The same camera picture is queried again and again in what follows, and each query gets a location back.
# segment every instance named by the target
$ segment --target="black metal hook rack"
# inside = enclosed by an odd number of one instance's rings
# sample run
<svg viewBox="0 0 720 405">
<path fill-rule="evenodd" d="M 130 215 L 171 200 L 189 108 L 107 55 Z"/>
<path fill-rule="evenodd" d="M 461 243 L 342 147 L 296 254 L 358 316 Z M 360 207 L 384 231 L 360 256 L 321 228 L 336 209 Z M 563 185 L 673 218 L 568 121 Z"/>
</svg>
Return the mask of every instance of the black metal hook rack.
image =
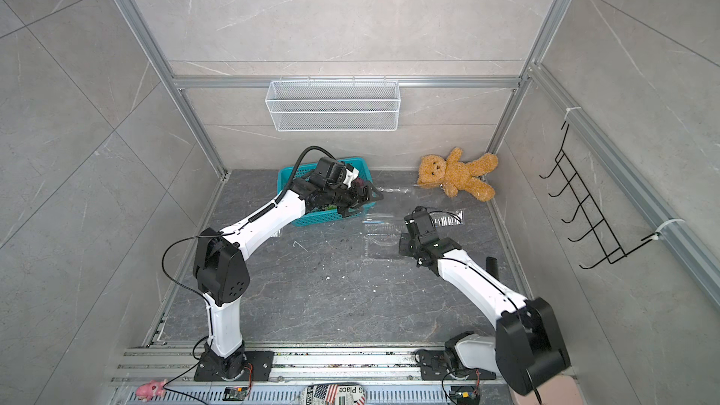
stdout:
<svg viewBox="0 0 720 405">
<path fill-rule="evenodd" d="M 620 241 L 618 241 L 617 236 L 615 236 L 615 231 L 613 231 L 613 227 L 610 225 L 610 223 L 607 221 L 605 215 L 603 214 L 603 210 L 601 210 L 600 207 L 598 206 L 598 203 L 595 202 L 595 198 L 593 197 L 592 194 L 590 194 L 590 190 L 588 189 L 588 186 L 585 184 L 585 181 L 582 179 L 578 170 L 575 169 L 575 166 L 572 164 L 572 161 L 570 161 L 570 158 L 567 156 L 567 153 L 564 150 L 565 140 L 567 138 L 567 131 L 570 129 L 570 124 L 568 124 L 567 122 L 563 122 L 562 127 L 560 129 L 565 130 L 565 135 L 563 135 L 563 137 L 562 137 L 562 144 L 560 145 L 560 150 L 557 152 L 557 155 L 555 155 L 555 166 L 552 168 L 552 171 L 550 171 L 550 174 L 548 174 L 544 177 L 542 175 L 540 175 L 540 178 L 542 178 L 542 179 L 549 178 L 550 176 L 553 175 L 555 170 L 559 170 L 560 173 L 562 173 L 563 177 L 565 178 L 565 186 L 562 187 L 562 190 L 560 190 L 560 192 L 558 194 L 553 195 L 553 194 L 548 193 L 548 195 L 550 197 L 558 197 L 568 187 L 570 187 L 570 190 L 571 190 L 573 196 L 575 197 L 575 200 L 577 201 L 577 207 L 575 208 L 575 212 L 573 213 L 572 218 L 570 220 L 562 219 L 562 221 L 565 222 L 566 224 L 571 223 L 578 216 L 578 212 L 582 210 L 582 215 L 585 217 L 585 220 L 588 222 L 588 225 L 590 226 L 589 230 L 586 231 L 585 234 L 583 234 L 580 238 L 577 238 L 577 239 L 568 238 L 568 240 L 572 241 L 572 242 L 578 242 L 592 233 L 592 235 L 595 236 L 595 239 L 598 241 L 600 248 L 603 250 L 604 256 L 598 262 L 596 262 L 595 264 L 593 264 L 591 266 L 580 265 L 580 267 L 582 269 L 593 269 L 595 266 L 599 265 L 600 263 L 602 263 L 605 260 L 607 260 L 608 263 L 613 265 L 613 264 L 617 263 L 618 261 L 622 260 L 623 258 L 627 257 L 628 255 L 632 254 L 637 249 L 639 249 L 639 248 L 643 247 L 644 245 L 646 245 L 647 243 L 653 241 L 654 240 L 653 237 L 659 236 L 660 234 L 656 231 L 653 231 L 651 234 L 647 235 L 645 238 L 640 239 L 640 241 L 641 241 L 640 245 L 638 245 L 637 247 L 635 247 L 632 250 L 626 251 L 625 248 L 622 247 L 622 245 L 620 244 Z M 567 176 L 567 174 L 569 174 L 569 172 L 566 173 L 564 171 L 563 167 L 560 166 L 560 162 L 563 159 L 566 159 L 568 164 L 572 168 L 573 172 L 572 172 L 572 175 L 569 177 Z M 585 192 L 588 193 L 583 199 L 580 198 L 580 196 L 578 195 L 578 192 L 572 186 L 572 181 L 576 177 L 579 179 L 580 183 L 582 184 L 582 187 L 585 189 Z M 585 205 L 583 205 L 583 204 L 585 204 L 588 199 L 591 200 L 592 204 L 595 206 L 595 208 L 598 210 L 598 212 L 600 214 L 600 220 L 598 222 L 593 223 L 590 220 L 590 217 L 588 216 L 587 210 L 585 210 Z M 606 225 L 607 229 L 610 231 L 610 234 L 612 235 L 613 239 L 615 240 L 615 242 L 617 244 L 617 248 L 615 248 L 611 252 L 608 252 L 606 250 L 605 246 L 603 245 L 602 240 L 600 239 L 600 237 L 598 236 L 598 233 L 596 231 L 596 229 L 599 227 L 599 225 L 601 225 L 603 223 Z M 621 252 L 622 256 L 619 256 L 615 260 L 610 259 L 610 256 L 612 254 L 615 254 L 617 251 Z"/>
</svg>

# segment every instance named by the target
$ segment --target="black cable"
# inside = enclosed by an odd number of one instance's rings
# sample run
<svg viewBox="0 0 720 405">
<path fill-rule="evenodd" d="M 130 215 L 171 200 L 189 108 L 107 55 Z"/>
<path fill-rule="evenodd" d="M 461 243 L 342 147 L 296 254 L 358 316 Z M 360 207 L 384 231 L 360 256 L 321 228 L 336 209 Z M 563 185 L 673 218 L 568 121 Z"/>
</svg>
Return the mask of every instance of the black cable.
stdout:
<svg viewBox="0 0 720 405">
<path fill-rule="evenodd" d="M 525 370 L 526 374 L 528 374 L 528 379 L 530 380 L 530 386 L 533 387 L 533 392 L 535 392 L 535 399 L 538 400 L 538 404 L 543 405 L 542 403 L 542 397 L 540 397 L 540 391 L 535 387 L 535 383 L 533 383 L 533 378 L 530 376 L 530 373 L 528 370 Z"/>
<path fill-rule="evenodd" d="M 445 374 L 445 376 L 442 378 L 442 380 L 440 380 L 440 387 L 443 389 L 443 392 L 445 393 L 445 397 L 447 398 L 447 400 L 451 401 L 455 405 L 457 405 L 457 402 L 455 402 L 453 399 L 451 399 L 448 392 L 445 391 L 445 379 L 448 377 L 448 375 L 455 374 L 457 371 L 460 371 L 460 369 L 448 370 L 448 373 Z"/>
<path fill-rule="evenodd" d="M 485 276 L 484 276 L 483 274 L 481 274 L 479 270 L 475 269 L 473 266 L 471 266 L 471 265 L 469 265 L 469 264 L 467 264 L 467 263 L 465 263 L 465 262 L 460 261 L 459 259 L 448 258 L 447 256 L 444 256 L 444 257 L 438 259 L 438 261 L 443 261 L 443 260 L 455 261 L 455 263 L 460 263 L 461 265 L 463 265 L 463 266 L 465 266 L 465 267 L 469 267 L 470 269 L 472 269 L 476 274 L 478 274 L 479 276 L 481 276 L 484 281 L 488 282 L 493 288 L 497 289 L 500 294 L 502 294 L 503 296 L 505 296 L 505 298 L 508 299 L 509 302 L 513 304 L 513 306 L 515 307 L 515 311 L 517 311 L 517 318 L 520 319 L 520 309 L 519 309 L 518 306 L 515 304 L 515 302 L 513 302 L 513 300 L 512 300 L 507 294 L 505 294 L 505 292 L 504 292 L 503 290 L 501 290 L 501 289 L 498 288 L 493 282 L 491 282 L 491 281 L 489 281 L 487 278 L 485 278 Z"/>
<path fill-rule="evenodd" d="M 180 286 L 180 287 L 182 287 L 182 288 L 185 288 L 187 291 L 191 291 L 191 292 L 197 294 L 198 296 L 200 296 L 200 297 L 202 298 L 202 300 L 204 300 L 205 303 L 207 303 L 207 305 L 210 306 L 210 301 L 208 301 L 208 300 L 205 298 L 205 296 L 203 295 L 202 292 L 200 292 L 200 291 L 195 291 L 193 288 L 190 288 L 189 286 L 183 285 L 182 283 L 180 283 L 180 282 L 178 282 L 177 280 L 175 280 L 172 276 L 170 276 L 170 274 L 168 274 L 168 271 L 165 270 L 165 256 L 167 256 L 168 252 L 170 252 L 170 249 L 172 249 L 173 246 L 175 246 L 176 244 L 179 244 L 179 243 L 181 243 L 181 242 L 183 242 L 183 241 L 188 241 L 188 240 L 190 240 L 190 239 L 198 239 L 198 238 L 225 237 L 225 236 L 228 236 L 229 234 L 230 234 L 230 233 L 228 233 L 228 234 L 220 234 L 220 235 L 201 234 L 201 235 L 197 235 L 197 236 L 195 236 L 195 237 L 187 237 L 187 238 L 179 239 L 179 240 L 175 241 L 174 243 L 170 244 L 170 246 L 168 246 L 168 248 L 165 249 L 165 253 L 163 253 L 163 257 L 162 257 L 162 259 L 160 260 L 160 267 L 161 267 L 162 270 L 163 270 L 163 274 L 165 274 L 165 276 L 166 276 L 168 279 L 170 279 L 170 281 L 171 281 L 172 283 L 176 284 L 177 286 Z M 212 320 L 210 320 L 210 336 L 212 336 L 212 334 L 213 334 Z"/>
<path fill-rule="evenodd" d="M 302 159 L 305 157 L 305 155 L 308 154 L 311 150 L 319 150 L 323 154 L 328 155 L 330 158 L 335 159 L 334 156 L 332 156 L 327 150 L 324 148 L 321 148 L 319 146 L 310 146 L 306 147 L 305 150 L 302 151 L 300 156 L 297 158 L 297 161 L 295 162 L 295 166 L 292 167 L 292 172 L 290 173 L 290 177 L 287 179 L 287 183 L 285 183 L 285 186 L 283 186 L 283 189 L 280 191 L 280 194 L 278 194 L 275 197 L 275 204 L 280 202 L 282 198 L 285 196 L 285 193 L 287 193 L 287 190 L 290 189 L 290 184 L 293 182 L 293 179 L 295 178 L 295 174 L 297 173 L 297 168 L 300 167 L 300 163 L 302 163 Z"/>
<path fill-rule="evenodd" d="M 201 342 L 203 342 L 203 341 L 204 341 L 205 339 L 207 339 L 208 337 L 209 337 L 209 335 L 206 336 L 206 337 L 202 337 L 202 338 L 198 339 L 197 342 L 195 343 L 195 345 L 192 346 L 192 357 L 193 357 L 195 360 L 200 361 L 200 358 L 198 358 L 198 357 L 195 356 L 195 349 L 197 348 L 197 346 L 198 346 Z"/>
<path fill-rule="evenodd" d="M 198 346 L 198 344 L 200 344 L 201 342 L 203 342 L 205 339 L 207 339 L 207 337 L 202 337 L 202 338 L 198 339 L 198 341 L 195 343 L 195 346 L 193 346 L 193 348 L 192 348 L 192 357 L 193 357 L 193 358 L 195 358 L 195 348 Z M 188 368 L 188 370 L 186 370 L 184 373 L 179 374 L 179 375 L 175 376 L 174 378 L 172 378 L 170 381 L 165 382 L 165 385 L 163 385 L 163 389 L 165 389 L 166 391 L 173 392 L 173 393 L 181 394 L 181 395 L 183 395 L 183 396 L 185 396 L 185 397 L 189 397 L 190 399 L 195 399 L 195 400 L 199 401 L 199 402 L 200 402 L 201 404 L 203 404 L 203 405 L 210 405 L 210 404 L 209 404 L 208 402 L 206 402 L 205 400 L 202 400 L 202 399 L 199 398 L 199 397 L 195 397 L 195 396 L 193 396 L 192 394 L 188 394 L 188 393 L 184 393 L 184 392 L 182 392 L 182 391 L 177 391 L 176 389 L 170 389 L 170 388 L 168 388 L 168 385 L 169 385 L 171 382 L 174 382 L 174 381 L 177 380 L 178 378 L 180 378 L 180 377 L 182 377 L 183 375 L 187 374 L 188 372 L 192 371 L 193 368 L 195 368 L 198 364 L 200 364 L 200 360 L 198 360 L 197 363 L 195 363 L 195 364 L 193 364 L 192 366 L 190 366 L 190 368 Z"/>
<path fill-rule="evenodd" d="M 460 219 L 460 216 L 456 215 L 455 213 L 451 213 L 451 212 L 445 211 L 445 210 L 433 210 L 433 211 L 428 211 L 428 212 L 427 212 L 427 214 L 432 214 L 432 213 L 445 213 L 445 214 L 449 214 L 450 216 L 454 217 L 455 220 L 458 221 L 458 223 L 462 224 L 462 219 Z"/>
</svg>

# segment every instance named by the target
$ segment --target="aluminum frame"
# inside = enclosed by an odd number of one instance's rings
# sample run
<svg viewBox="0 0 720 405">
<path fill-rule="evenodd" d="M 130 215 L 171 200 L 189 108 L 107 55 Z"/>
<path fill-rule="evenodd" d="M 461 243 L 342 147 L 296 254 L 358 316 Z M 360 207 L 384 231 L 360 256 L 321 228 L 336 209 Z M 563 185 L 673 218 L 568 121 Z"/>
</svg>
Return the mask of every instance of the aluminum frame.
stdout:
<svg viewBox="0 0 720 405">
<path fill-rule="evenodd" d="M 579 107 L 579 104 L 542 64 L 531 64 L 528 72 L 531 80 L 537 82 L 559 112 L 565 114 L 568 108 Z M 566 120 L 572 124 L 573 131 L 580 135 L 605 167 L 607 174 L 615 180 L 652 228 L 658 228 L 665 221 L 681 217 L 600 130 L 589 114 L 580 108 L 568 113 Z M 666 226 L 660 239 L 720 310 L 720 262 L 710 249 L 685 223 L 681 222 L 673 222 Z"/>
<path fill-rule="evenodd" d="M 495 200 L 491 200 L 487 203 L 487 209 L 490 212 L 492 219 L 492 225 L 495 226 L 495 231 L 498 232 L 499 245 L 502 248 L 502 252 L 505 254 L 505 259 L 508 260 L 508 266 L 510 272 L 513 274 L 515 284 L 517 285 L 516 291 L 526 296 L 528 299 L 533 299 L 532 290 L 528 283 L 527 275 L 523 270 L 523 266 L 520 264 L 520 258 L 518 253 L 513 246 L 513 241 L 510 239 L 505 224 L 500 219 L 500 210 L 498 210 L 498 204 Z"/>
<path fill-rule="evenodd" d="M 200 144 L 200 148 L 205 153 L 205 156 L 210 161 L 215 173 L 219 177 L 224 177 L 228 173 L 228 170 L 222 164 L 222 160 L 218 151 L 213 146 L 209 136 L 205 133 L 205 128 L 197 115 L 192 109 L 190 102 L 187 97 L 178 90 L 173 84 L 173 74 L 170 69 L 170 65 L 167 62 L 167 58 L 163 55 L 162 50 L 157 41 L 153 38 L 152 33 L 145 23 L 145 20 L 138 11 L 138 6 L 134 0 L 114 0 L 117 7 L 120 9 L 122 17 L 125 19 L 127 24 L 130 26 L 130 30 L 138 40 L 140 47 L 145 52 L 145 55 L 150 60 L 151 65 L 157 72 L 157 76 L 160 77 L 160 81 L 163 83 L 165 88 L 170 94 L 175 106 L 180 110 L 183 119 L 187 122 L 188 127 L 193 132 L 195 139 Z"/>
<path fill-rule="evenodd" d="M 336 347 L 314 345 L 253 345 L 247 350 L 275 352 L 269 383 L 307 385 L 319 381 L 362 381 L 363 384 L 398 385 L 432 384 L 421 379 L 420 367 L 415 361 L 418 348 L 444 350 L 442 345 L 374 345 L 356 343 L 357 346 Z M 173 378 L 195 365 L 192 346 L 160 346 L 145 349 L 127 349 L 118 364 L 112 367 L 111 386 L 139 386 L 153 378 Z M 194 386 L 213 382 L 195 382 L 193 372 L 179 378 L 175 384 Z M 446 384 L 470 384 L 474 381 L 446 381 Z M 505 384 L 499 377 L 484 384 Z M 221 382 L 224 386 L 241 386 L 247 382 Z"/>
<path fill-rule="evenodd" d="M 205 208 L 205 211 L 202 214 L 202 218 L 196 227 L 196 232 L 199 234 L 203 229 L 207 228 L 207 224 L 210 221 L 210 216 L 212 215 L 212 212 L 215 210 L 215 206 L 218 204 L 218 200 L 221 198 L 222 189 L 225 187 L 225 184 L 228 182 L 228 178 L 230 178 L 230 175 L 225 175 L 224 177 L 220 178 L 220 181 L 217 182 L 215 185 L 215 189 L 212 192 L 212 196 L 210 198 L 210 201 L 207 204 L 207 207 Z M 184 278 L 185 272 L 190 268 L 191 262 L 190 260 L 193 259 L 195 256 L 195 248 L 197 247 L 197 240 L 191 239 L 190 244 L 188 244 L 187 249 L 185 250 L 185 254 L 183 255 L 182 261 L 178 264 L 178 268 L 173 273 L 173 278 Z M 170 311 L 170 306 L 175 301 L 175 296 L 178 293 L 179 286 L 177 286 L 175 283 L 171 283 L 171 287 L 166 292 L 165 296 L 163 297 L 163 301 L 160 303 L 160 307 L 157 309 L 157 313 L 155 314 L 155 317 L 153 318 L 152 324 L 150 325 L 150 328 L 148 329 L 148 334 L 145 336 L 144 340 L 142 341 L 143 347 L 149 347 L 151 344 L 153 344 L 158 335 L 162 332 L 162 328 L 164 326 L 164 320 L 165 316 L 167 315 L 168 311 Z"/>
<path fill-rule="evenodd" d="M 413 75 L 345 75 L 345 76 L 176 76 L 175 87 L 190 88 L 267 88 L 279 80 L 358 80 L 393 81 L 401 87 L 518 87 L 520 77 L 512 75 L 413 76 Z"/>
<path fill-rule="evenodd" d="M 498 125 L 495 127 L 495 131 L 492 133 L 490 143 L 487 145 L 487 152 L 496 153 L 500 148 L 500 144 L 503 142 L 510 124 L 518 112 L 520 102 L 523 100 L 523 96 L 527 91 L 528 83 L 528 69 L 534 63 L 542 61 L 545 53 L 547 52 L 552 39 L 557 33 L 560 23 L 563 21 L 563 17 L 567 13 L 567 9 L 570 7 L 572 0 L 552 0 L 550 9 L 548 10 L 545 21 L 543 21 L 540 31 L 538 32 L 535 42 L 533 43 L 530 54 L 525 61 L 522 73 L 520 74 L 520 85 L 517 91 L 513 92 L 508 100 L 508 104 L 505 106 L 502 115 L 500 116 Z"/>
</svg>

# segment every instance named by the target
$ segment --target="wall-mounted basket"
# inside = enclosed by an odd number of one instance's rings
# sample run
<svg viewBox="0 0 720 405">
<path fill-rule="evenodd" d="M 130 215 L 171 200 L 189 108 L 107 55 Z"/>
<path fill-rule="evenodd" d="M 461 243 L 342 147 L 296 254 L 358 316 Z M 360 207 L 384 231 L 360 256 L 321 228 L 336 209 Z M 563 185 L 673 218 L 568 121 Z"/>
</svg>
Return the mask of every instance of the wall-mounted basket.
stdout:
<svg viewBox="0 0 720 405">
<path fill-rule="evenodd" d="M 265 103 L 277 131 L 397 130 L 401 89 L 383 79 L 277 80 Z"/>
</svg>

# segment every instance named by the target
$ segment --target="black mounting plate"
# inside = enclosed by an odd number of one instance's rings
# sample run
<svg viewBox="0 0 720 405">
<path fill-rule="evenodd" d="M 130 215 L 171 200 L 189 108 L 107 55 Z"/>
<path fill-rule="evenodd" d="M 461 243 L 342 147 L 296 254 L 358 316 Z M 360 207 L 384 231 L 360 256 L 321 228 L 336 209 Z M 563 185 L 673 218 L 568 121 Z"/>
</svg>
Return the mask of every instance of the black mounting plate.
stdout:
<svg viewBox="0 0 720 405">
<path fill-rule="evenodd" d="M 415 352 L 415 359 L 420 366 L 420 377 L 423 380 L 442 380 L 445 374 L 449 372 L 447 363 L 443 358 L 442 350 L 425 350 L 420 349 Z M 478 369 L 480 380 L 495 380 L 498 376 L 489 370 Z M 468 369 L 467 380 L 477 380 L 475 369 Z"/>
<path fill-rule="evenodd" d="M 207 353 L 203 353 L 200 357 L 200 363 L 197 365 L 195 370 L 195 381 L 225 381 L 213 367 L 213 363 L 207 359 Z M 247 362 L 253 365 L 253 382 L 256 381 L 268 381 L 270 379 L 270 370 L 272 369 L 272 361 L 275 358 L 275 352 L 269 351 L 247 351 L 245 352 Z M 244 369 L 240 377 L 234 381 L 248 381 L 250 377 L 250 371 Z"/>
</svg>

